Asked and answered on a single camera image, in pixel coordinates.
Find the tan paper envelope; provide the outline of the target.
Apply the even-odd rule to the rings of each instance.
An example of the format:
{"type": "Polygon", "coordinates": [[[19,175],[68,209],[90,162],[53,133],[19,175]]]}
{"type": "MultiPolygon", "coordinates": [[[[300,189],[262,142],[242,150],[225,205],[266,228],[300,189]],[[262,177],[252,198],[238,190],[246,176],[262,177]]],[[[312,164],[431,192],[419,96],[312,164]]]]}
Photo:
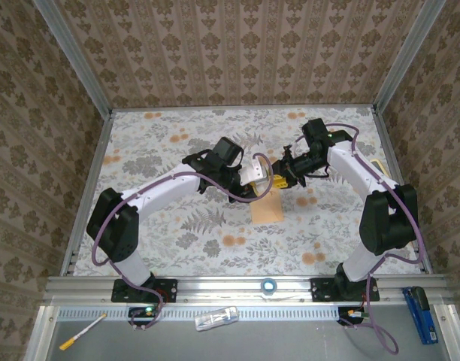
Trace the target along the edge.
{"type": "Polygon", "coordinates": [[[283,206],[279,190],[271,190],[264,198],[250,204],[253,224],[284,221],[283,206]]]}

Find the floral print tablecloth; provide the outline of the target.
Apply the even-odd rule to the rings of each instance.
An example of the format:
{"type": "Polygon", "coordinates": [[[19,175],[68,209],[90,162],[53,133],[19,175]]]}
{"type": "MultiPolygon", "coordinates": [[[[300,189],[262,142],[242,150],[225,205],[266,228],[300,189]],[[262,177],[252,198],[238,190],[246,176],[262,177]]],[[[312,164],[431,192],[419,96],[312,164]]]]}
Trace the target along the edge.
{"type": "MultiPolygon", "coordinates": [[[[372,110],[351,108],[215,108],[133,111],[114,115],[96,192],[129,190],[211,149],[221,137],[271,161],[291,144],[305,150],[310,119],[342,123],[369,159],[385,161],[372,110]]],[[[309,180],[280,192],[284,221],[253,224],[250,205],[229,203],[215,188],[157,211],[140,226],[138,251],[159,276],[331,275],[359,245],[363,201],[344,178],[309,180]]]]}

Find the clear plastic packet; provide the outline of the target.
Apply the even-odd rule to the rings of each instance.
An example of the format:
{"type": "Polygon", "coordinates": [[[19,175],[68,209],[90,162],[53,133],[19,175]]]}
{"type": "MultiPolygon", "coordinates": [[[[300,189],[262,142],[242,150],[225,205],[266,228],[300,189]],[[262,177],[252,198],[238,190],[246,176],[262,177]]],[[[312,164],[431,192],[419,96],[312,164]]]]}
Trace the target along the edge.
{"type": "Polygon", "coordinates": [[[238,309],[235,306],[220,308],[199,314],[195,317],[195,329],[198,332],[208,331],[239,321],[238,309]]]}

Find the small black controller board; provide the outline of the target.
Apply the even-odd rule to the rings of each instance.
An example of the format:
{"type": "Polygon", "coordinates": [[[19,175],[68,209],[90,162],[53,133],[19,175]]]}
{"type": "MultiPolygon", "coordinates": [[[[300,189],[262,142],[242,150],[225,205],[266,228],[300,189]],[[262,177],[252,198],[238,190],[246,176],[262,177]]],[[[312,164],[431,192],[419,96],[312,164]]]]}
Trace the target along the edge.
{"type": "Polygon", "coordinates": [[[159,315],[156,306],[133,307],[128,310],[129,324],[133,329],[146,329],[159,315]]]}
{"type": "Polygon", "coordinates": [[[339,307],[337,322],[342,326],[357,327],[369,319],[369,313],[363,308],[339,307]]]}

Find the grey metal shelf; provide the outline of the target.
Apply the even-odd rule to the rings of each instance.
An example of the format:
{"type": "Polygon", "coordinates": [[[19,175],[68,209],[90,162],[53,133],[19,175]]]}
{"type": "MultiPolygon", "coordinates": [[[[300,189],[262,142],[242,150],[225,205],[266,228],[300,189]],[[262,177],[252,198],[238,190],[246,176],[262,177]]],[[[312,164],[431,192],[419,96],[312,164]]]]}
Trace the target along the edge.
{"type": "Polygon", "coordinates": [[[24,361],[460,361],[460,320],[452,305],[435,305],[438,343],[420,341],[404,305],[376,306],[381,326],[395,338],[391,355],[368,326],[333,320],[253,320],[198,332],[191,317],[162,320],[147,331],[125,320],[103,320],[67,350],[59,346],[90,321],[75,310],[44,308],[24,361]]]}

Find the blue stapler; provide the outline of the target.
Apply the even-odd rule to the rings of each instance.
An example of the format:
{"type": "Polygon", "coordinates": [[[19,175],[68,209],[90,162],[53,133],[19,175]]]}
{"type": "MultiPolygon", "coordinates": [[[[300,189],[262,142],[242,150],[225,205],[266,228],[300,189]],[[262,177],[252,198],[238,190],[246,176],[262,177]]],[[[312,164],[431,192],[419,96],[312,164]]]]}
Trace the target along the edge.
{"type": "Polygon", "coordinates": [[[421,342],[423,344],[437,344],[437,330],[425,290],[422,287],[413,286],[404,288],[402,293],[421,342]]]}

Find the white pen yellow cap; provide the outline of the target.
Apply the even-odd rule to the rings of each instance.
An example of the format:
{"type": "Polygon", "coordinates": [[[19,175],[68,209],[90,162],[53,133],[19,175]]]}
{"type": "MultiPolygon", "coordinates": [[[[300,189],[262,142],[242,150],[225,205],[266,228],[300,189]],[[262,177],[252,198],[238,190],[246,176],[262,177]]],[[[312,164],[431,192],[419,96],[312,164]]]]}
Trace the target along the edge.
{"type": "Polygon", "coordinates": [[[82,329],[81,331],[79,331],[76,335],[72,336],[70,339],[68,339],[66,342],[64,342],[63,344],[61,344],[59,346],[59,349],[60,350],[67,350],[70,346],[72,346],[76,340],[78,340],[80,337],[82,337],[83,335],[85,335],[86,333],[88,333],[89,330],[91,330],[91,328],[93,328],[94,326],[96,326],[98,323],[100,323],[101,321],[103,321],[105,318],[107,317],[106,314],[102,314],[100,315],[96,320],[94,320],[93,322],[91,322],[87,327],[85,327],[84,329],[82,329]]]}

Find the aluminium table side rail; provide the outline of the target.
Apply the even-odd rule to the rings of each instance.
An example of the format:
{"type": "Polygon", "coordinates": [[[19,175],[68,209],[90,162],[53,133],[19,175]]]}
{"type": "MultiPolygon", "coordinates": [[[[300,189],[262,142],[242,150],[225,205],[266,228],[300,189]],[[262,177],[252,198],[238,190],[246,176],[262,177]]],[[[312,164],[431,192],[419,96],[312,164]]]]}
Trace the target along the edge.
{"type": "Polygon", "coordinates": [[[95,154],[92,159],[92,164],[89,169],[89,174],[86,179],[86,185],[84,187],[82,198],[80,200],[77,215],[74,221],[71,235],[68,241],[68,246],[65,252],[65,257],[62,262],[59,276],[65,277],[72,274],[71,267],[74,264],[72,261],[73,256],[76,256],[79,251],[80,243],[83,240],[83,235],[86,229],[86,220],[89,216],[89,212],[92,206],[92,197],[95,192],[96,184],[98,182],[98,176],[101,171],[104,156],[108,143],[110,141],[110,134],[113,127],[114,114],[110,111],[108,117],[104,120],[101,134],[95,149],[95,154]]]}
{"type": "MultiPolygon", "coordinates": [[[[386,124],[383,120],[383,116],[376,105],[372,106],[372,114],[374,118],[374,122],[380,136],[381,145],[383,148],[383,152],[385,153],[387,164],[389,167],[390,175],[393,177],[395,181],[397,181],[400,185],[404,184],[404,179],[401,174],[401,170],[395,155],[395,151],[392,146],[391,139],[389,137],[389,133],[386,129],[386,124]]],[[[421,247],[418,241],[412,242],[414,252],[417,256],[422,257],[420,269],[422,272],[426,274],[433,274],[433,269],[430,263],[430,259],[428,258],[427,250],[425,246],[421,247]]]]}

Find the aluminium mounting rail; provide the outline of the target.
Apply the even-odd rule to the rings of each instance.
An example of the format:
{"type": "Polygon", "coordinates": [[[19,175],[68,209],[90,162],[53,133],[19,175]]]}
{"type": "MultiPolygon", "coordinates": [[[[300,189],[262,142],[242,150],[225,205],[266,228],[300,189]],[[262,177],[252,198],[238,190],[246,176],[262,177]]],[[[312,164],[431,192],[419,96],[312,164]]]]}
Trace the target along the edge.
{"type": "MultiPolygon", "coordinates": [[[[345,305],[347,302],[315,302],[310,279],[318,276],[277,276],[273,295],[261,291],[262,277],[170,277],[177,279],[177,298],[169,305],[345,305]]],[[[115,277],[52,277],[46,285],[44,305],[137,305],[111,301],[115,277]]],[[[403,289],[418,286],[432,305],[452,303],[452,293],[442,275],[377,275],[373,300],[378,305],[404,303],[403,289]]]]}

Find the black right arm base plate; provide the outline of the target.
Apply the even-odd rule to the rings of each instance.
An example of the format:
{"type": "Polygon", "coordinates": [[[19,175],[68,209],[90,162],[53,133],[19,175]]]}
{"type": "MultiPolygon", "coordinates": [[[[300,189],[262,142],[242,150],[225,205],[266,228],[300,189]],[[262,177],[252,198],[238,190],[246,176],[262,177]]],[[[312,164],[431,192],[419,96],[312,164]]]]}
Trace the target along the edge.
{"type": "Polygon", "coordinates": [[[362,302],[367,298],[367,281],[311,278],[310,292],[315,302],[362,302]]]}

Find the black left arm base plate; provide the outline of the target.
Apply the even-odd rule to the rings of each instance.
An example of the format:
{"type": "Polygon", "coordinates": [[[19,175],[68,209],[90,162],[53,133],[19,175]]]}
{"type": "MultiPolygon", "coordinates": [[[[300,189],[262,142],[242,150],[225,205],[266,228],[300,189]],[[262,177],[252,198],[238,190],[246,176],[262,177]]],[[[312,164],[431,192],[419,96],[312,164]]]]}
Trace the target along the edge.
{"type": "MultiPolygon", "coordinates": [[[[142,285],[159,293],[164,303],[175,303],[177,298],[177,279],[155,278],[142,285]]],[[[115,280],[111,293],[113,303],[158,303],[158,296],[147,291],[130,287],[124,280],[115,280]]]]}

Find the aluminium frame post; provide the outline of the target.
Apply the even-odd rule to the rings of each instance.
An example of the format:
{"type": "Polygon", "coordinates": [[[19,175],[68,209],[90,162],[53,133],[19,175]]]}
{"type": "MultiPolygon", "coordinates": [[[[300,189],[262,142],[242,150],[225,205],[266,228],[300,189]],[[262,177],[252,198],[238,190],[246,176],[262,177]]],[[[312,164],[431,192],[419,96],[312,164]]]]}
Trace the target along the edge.
{"type": "Polygon", "coordinates": [[[446,0],[425,0],[423,2],[418,16],[377,93],[374,102],[375,111],[384,112],[445,3],[446,0]]]}
{"type": "Polygon", "coordinates": [[[106,120],[111,114],[112,106],[104,94],[95,72],[87,62],[83,48],[77,43],[77,39],[72,34],[68,22],[64,19],[60,9],[58,9],[55,0],[34,0],[34,3],[70,62],[78,79],[83,84],[95,108],[101,117],[106,120]]]}

